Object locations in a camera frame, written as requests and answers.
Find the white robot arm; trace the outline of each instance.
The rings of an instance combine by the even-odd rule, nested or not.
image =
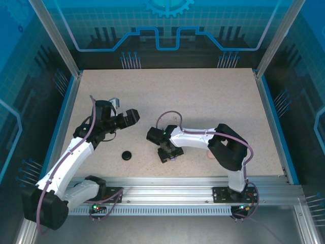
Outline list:
[[[181,129],[178,126],[169,125],[163,131],[152,127],[147,134],[147,139],[160,146],[158,155],[163,163],[167,159],[184,154],[183,146],[210,150],[219,164],[227,170],[229,189],[242,193],[247,185],[243,166],[247,148],[234,140],[227,140],[227,143],[223,143],[227,138],[214,135],[215,132],[245,141],[225,124],[220,124],[216,129],[207,130]]]
[[[95,176],[87,177],[83,182],[67,190],[72,177],[85,159],[91,155],[100,142],[105,140],[106,134],[114,134],[118,129],[124,129],[138,122],[140,116],[135,109],[117,114],[119,100],[113,98],[109,101],[97,100],[95,103],[96,117],[88,117],[74,132],[67,150],[52,167],[52,169],[39,180],[34,187],[26,187],[22,192],[24,216],[26,219],[36,222],[37,206],[42,192],[46,189],[41,212],[40,223],[50,229],[56,230],[62,226],[69,211],[83,202],[97,198],[103,200],[106,190],[106,182]],[[90,124],[95,120],[94,127],[89,137],[86,138],[73,152],[71,151],[90,131]],[[53,178],[51,173],[56,169]]]

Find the small black disc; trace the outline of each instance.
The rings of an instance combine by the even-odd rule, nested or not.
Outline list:
[[[129,151],[125,151],[125,152],[123,152],[122,153],[122,158],[124,159],[124,160],[130,160],[131,158],[132,158],[132,154],[131,154],[131,152],[129,152]]]

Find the work surface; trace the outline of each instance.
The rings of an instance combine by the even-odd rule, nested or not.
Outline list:
[[[75,176],[226,176],[226,170],[203,149],[184,147],[184,155],[177,160],[161,163],[158,146],[147,141],[146,135],[168,110],[183,115],[184,128],[230,126],[254,150],[248,175],[283,174],[252,69],[85,70],[63,151],[75,128],[91,115],[89,95],[96,100],[117,97],[118,113],[134,108],[141,118],[134,126],[118,130],[113,141],[100,143]],[[169,124],[179,124],[179,117],[164,116],[159,128]],[[126,150],[132,153],[129,161],[121,157]]]

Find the enclosure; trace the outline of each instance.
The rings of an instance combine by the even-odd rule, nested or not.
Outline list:
[[[1,243],[323,243],[324,10],[318,0],[1,2]],[[84,203],[39,235],[21,191],[65,152],[89,95],[116,97],[118,113],[140,120],[102,142],[69,188],[95,175],[123,187],[122,200],[95,223]],[[146,136],[168,110],[185,128],[227,124],[252,146],[252,221],[214,201],[228,178],[208,151],[161,163]]]

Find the gear graphic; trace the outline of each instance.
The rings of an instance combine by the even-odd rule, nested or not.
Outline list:
[[[11,17],[20,25],[28,20],[28,0],[0,0],[0,7],[7,7]]]
[[[194,4],[194,0],[144,0],[144,4],[152,14],[169,18],[171,15],[176,17],[177,14],[183,14],[183,10],[188,10],[189,5]]]

